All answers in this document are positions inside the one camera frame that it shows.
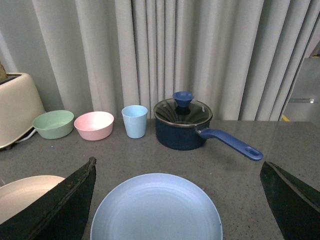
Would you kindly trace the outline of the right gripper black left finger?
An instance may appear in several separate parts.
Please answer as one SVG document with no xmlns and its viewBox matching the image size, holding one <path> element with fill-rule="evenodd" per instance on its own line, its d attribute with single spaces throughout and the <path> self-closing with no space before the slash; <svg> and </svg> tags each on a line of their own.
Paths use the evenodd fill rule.
<svg viewBox="0 0 320 240">
<path fill-rule="evenodd" d="M 96 158 L 0 225 L 2 240 L 80 240 L 96 182 Z"/>
</svg>

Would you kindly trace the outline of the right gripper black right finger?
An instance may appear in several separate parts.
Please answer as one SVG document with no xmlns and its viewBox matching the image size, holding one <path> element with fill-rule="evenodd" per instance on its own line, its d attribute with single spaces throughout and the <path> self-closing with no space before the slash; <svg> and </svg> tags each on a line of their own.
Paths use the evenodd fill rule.
<svg viewBox="0 0 320 240">
<path fill-rule="evenodd" d="M 260 180 L 285 240 L 320 238 L 320 192 L 272 162 L 264 162 Z"/>
</svg>

